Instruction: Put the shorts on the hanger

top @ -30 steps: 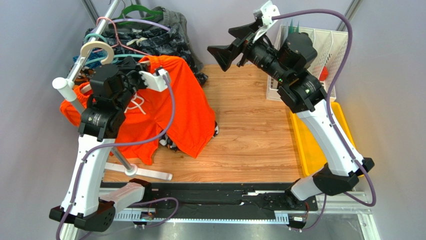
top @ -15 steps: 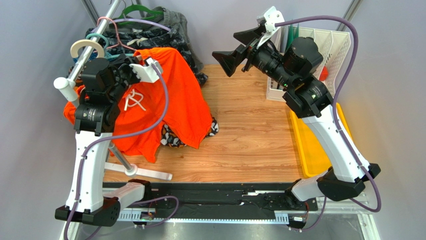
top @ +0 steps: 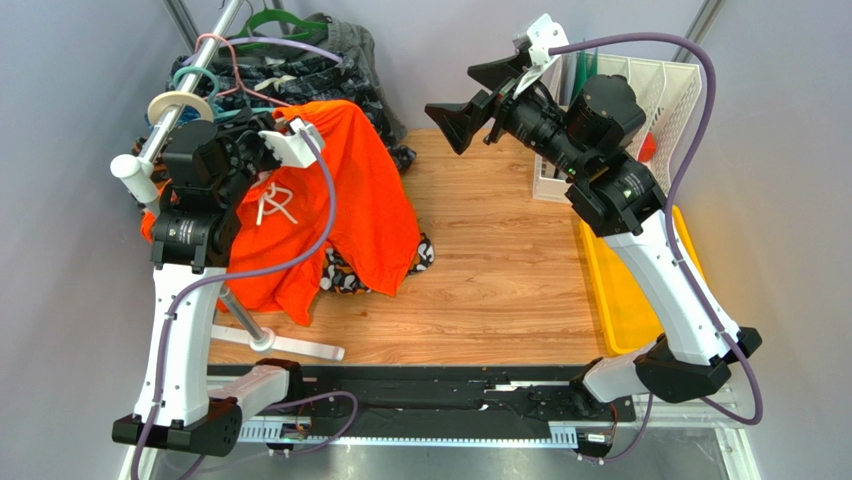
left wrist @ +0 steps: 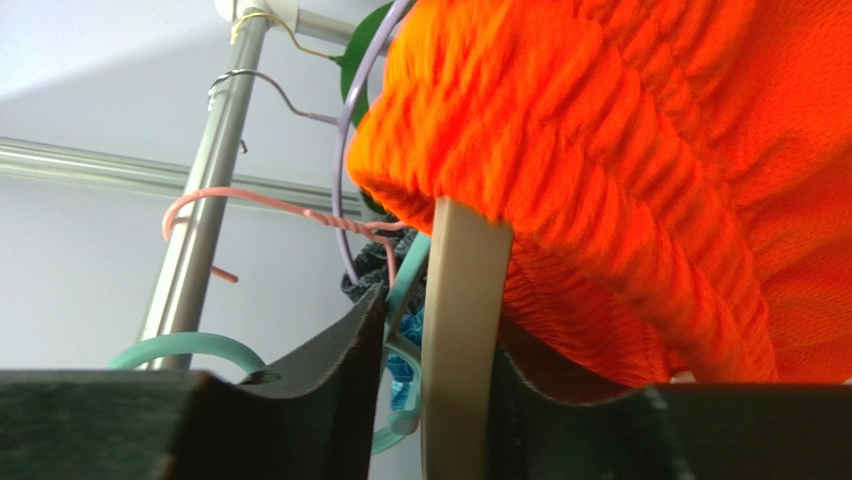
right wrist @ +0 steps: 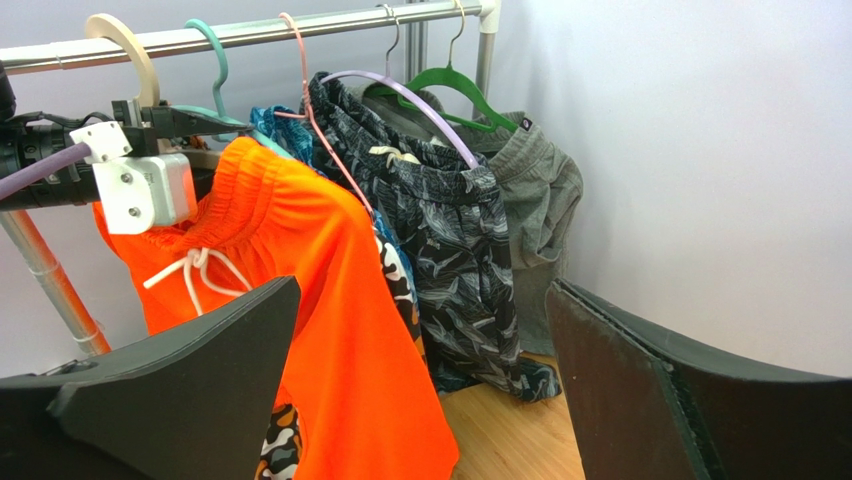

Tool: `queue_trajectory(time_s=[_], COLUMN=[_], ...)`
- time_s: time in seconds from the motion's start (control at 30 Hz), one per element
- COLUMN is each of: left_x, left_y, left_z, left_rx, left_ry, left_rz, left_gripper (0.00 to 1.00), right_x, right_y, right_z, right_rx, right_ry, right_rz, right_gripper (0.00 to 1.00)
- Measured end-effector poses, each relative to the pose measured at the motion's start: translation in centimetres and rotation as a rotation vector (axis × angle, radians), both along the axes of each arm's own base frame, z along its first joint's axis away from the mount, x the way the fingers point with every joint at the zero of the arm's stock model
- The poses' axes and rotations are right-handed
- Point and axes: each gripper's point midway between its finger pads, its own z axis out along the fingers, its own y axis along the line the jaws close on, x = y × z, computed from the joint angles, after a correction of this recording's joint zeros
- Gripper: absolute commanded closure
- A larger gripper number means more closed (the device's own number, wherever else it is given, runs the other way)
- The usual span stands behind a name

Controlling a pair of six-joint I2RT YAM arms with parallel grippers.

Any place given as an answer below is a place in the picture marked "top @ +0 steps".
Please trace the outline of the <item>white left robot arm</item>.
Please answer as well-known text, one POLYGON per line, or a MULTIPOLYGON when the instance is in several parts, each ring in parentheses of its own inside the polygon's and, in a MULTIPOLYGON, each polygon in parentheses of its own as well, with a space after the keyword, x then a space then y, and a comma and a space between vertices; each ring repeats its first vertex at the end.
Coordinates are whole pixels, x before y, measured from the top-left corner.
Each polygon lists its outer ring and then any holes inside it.
POLYGON ((207 356, 237 209, 258 175, 280 165, 261 136, 274 129, 272 114, 245 108, 226 123, 194 120, 169 134, 170 180, 150 230, 151 350, 137 405, 113 423, 114 442, 215 457, 233 450, 242 404, 234 394, 209 396, 207 356))

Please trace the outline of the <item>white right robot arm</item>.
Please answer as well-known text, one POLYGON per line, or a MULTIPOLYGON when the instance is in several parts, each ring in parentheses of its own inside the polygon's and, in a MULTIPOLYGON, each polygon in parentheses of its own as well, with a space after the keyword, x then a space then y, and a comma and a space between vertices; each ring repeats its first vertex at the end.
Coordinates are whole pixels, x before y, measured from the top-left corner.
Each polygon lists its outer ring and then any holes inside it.
POLYGON ((733 321, 678 245, 672 206, 652 172, 629 153, 646 121, 621 75, 589 78, 562 107, 540 82, 525 83, 518 57, 475 65, 480 91, 465 103, 430 103, 427 116, 456 153, 491 125, 488 142, 510 135, 564 174, 579 218, 617 254, 663 331, 628 354, 591 361, 570 383, 583 416, 622 397, 650 393, 668 403, 715 394, 734 363, 761 346, 752 327, 733 321))

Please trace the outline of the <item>beige plastic hanger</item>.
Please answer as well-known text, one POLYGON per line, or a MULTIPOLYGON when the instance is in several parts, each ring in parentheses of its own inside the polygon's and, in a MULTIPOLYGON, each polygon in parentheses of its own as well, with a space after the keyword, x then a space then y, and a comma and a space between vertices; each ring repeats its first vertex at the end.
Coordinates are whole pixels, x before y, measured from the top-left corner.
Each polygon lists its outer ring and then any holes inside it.
POLYGON ((154 97, 147 107, 147 119, 151 124, 158 123, 169 108, 189 107, 196 111, 199 118, 212 122, 215 114, 211 105, 202 97, 187 92, 167 91, 154 97))

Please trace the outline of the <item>bright orange shorts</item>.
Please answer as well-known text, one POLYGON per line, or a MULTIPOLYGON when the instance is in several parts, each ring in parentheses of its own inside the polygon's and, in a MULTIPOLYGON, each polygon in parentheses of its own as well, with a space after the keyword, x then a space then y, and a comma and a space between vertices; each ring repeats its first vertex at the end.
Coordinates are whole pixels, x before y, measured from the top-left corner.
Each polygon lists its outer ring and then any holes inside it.
POLYGON ((421 230, 372 123, 346 100, 281 107, 272 115, 317 127, 334 186, 317 163, 264 173, 237 210, 241 228, 227 286, 249 310, 284 311, 308 326, 327 255, 336 252, 368 290, 396 295, 414 266, 421 230))

